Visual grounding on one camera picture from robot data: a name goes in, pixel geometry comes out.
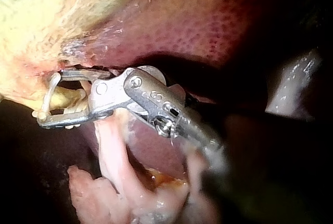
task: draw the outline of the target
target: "metal screw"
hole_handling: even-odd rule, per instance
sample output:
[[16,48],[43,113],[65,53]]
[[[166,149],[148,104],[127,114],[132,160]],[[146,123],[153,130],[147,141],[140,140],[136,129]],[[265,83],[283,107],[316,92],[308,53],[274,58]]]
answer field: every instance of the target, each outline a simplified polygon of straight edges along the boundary
[[139,88],[142,84],[142,79],[139,76],[134,76],[131,78],[130,85],[132,88]]
[[158,135],[162,137],[170,137],[170,131],[172,127],[171,120],[163,117],[156,117],[154,119],[154,125]]
[[170,111],[170,109],[171,109],[171,105],[170,105],[170,102],[165,102],[164,104],[163,104],[163,109],[165,110],[165,111]]
[[108,86],[107,86],[107,84],[105,84],[105,83],[100,83],[100,84],[98,84],[97,87],[96,87],[96,92],[97,92],[97,94],[99,94],[99,95],[103,95],[103,94],[105,94],[107,90],[108,90]]

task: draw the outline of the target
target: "metal instrument jaw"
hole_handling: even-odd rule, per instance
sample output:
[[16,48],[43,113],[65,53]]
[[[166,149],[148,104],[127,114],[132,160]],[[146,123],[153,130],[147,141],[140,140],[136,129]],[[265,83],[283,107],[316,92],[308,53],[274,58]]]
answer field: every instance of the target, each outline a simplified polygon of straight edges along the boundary
[[163,74],[155,67],[150,66],[127,68],[117,77],[112,77],[110,72],[102,70],[75,68],[62,70],[60,81],[86,80],[92,82],[88,107],[81,112],[49,115],[43,120],[37,118],[38,124],[46,129],[63,128],[106,118],[111,116],[114,109],[117,108],[127,108],[138,117],[146,116],[147,111],[127,95],[123,88],[128,75],[138,69],[145,71],[155,80],[165,84]]

